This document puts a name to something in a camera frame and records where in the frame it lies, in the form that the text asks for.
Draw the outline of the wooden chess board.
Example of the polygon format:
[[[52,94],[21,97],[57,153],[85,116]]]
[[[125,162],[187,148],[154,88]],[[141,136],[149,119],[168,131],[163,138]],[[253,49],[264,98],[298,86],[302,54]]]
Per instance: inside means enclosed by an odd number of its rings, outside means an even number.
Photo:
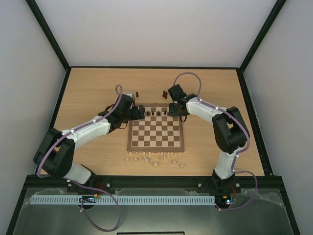
[[[144,104],[145,118],[129,121],[128,145],[129,152],[184,152],[183,125],[179,117],[169,115],[166,103]]]

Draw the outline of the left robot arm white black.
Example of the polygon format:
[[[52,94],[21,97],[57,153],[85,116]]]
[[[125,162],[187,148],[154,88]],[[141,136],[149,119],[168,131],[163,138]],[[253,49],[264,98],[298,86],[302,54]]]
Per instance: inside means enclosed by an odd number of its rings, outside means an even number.
[[[89,141],[120,129],[124,123],[144,118],[144,106],[135,106],[135,95],[128,93],[119,95],[113,105],[90,121],[63,131],[51,128],[45,134],[33,159],[38,167],[37,176],[87,183],[92,171],[73,162],[74,152]]]

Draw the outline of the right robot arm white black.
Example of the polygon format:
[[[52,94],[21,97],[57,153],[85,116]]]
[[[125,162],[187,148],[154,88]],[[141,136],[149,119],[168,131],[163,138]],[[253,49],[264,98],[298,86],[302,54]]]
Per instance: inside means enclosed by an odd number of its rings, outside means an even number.
[[[212,173],[212,184],[215,190],[225,191],[234,179],[239,154],[250,145],[250,135],[239,109],[222,108],[202,100],[196,94],[187,95],[180,85],[172,86],[168,93],[173,101],[169,104],[170,116],[196,115],[213,125],[220,154]]]

